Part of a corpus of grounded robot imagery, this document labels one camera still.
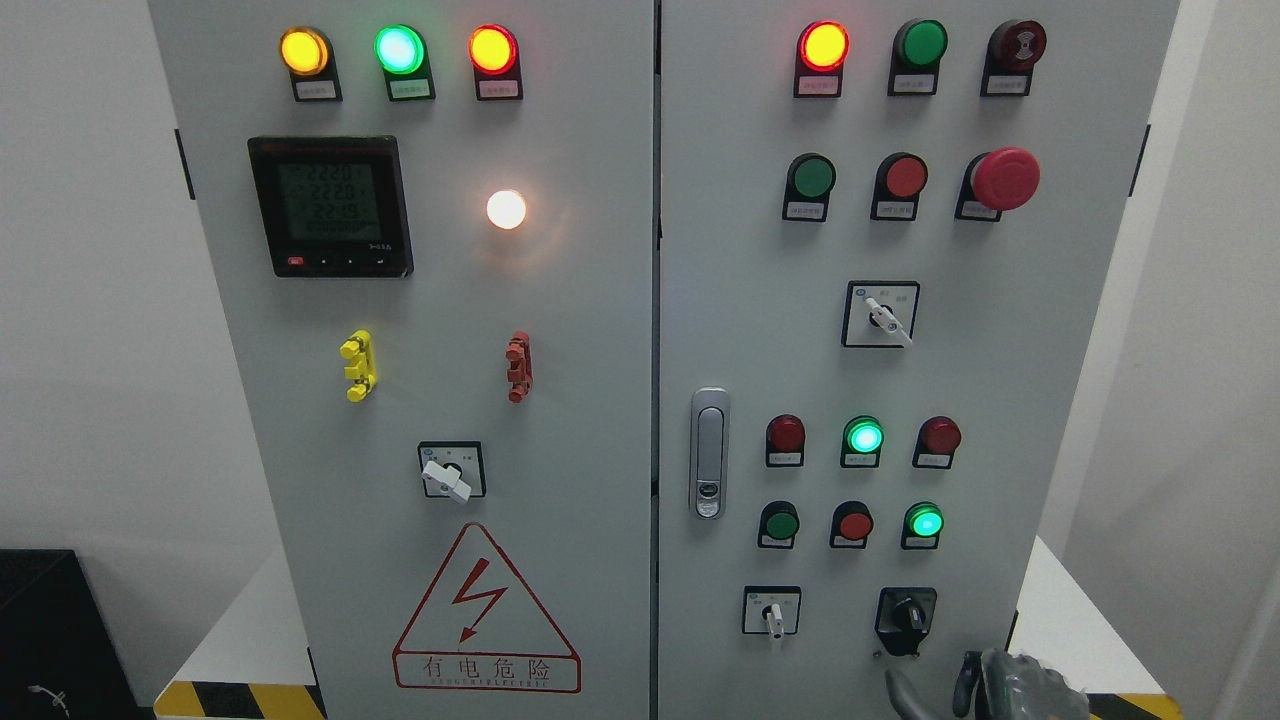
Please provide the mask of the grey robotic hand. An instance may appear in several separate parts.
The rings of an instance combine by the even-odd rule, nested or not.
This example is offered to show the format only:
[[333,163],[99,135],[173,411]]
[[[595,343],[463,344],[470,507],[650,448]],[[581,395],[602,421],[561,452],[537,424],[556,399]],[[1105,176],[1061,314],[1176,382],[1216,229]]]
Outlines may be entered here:
[[1064,675],[1028,655],[965,652],[951,714],[964,719],[1089,719],[1089,702]]

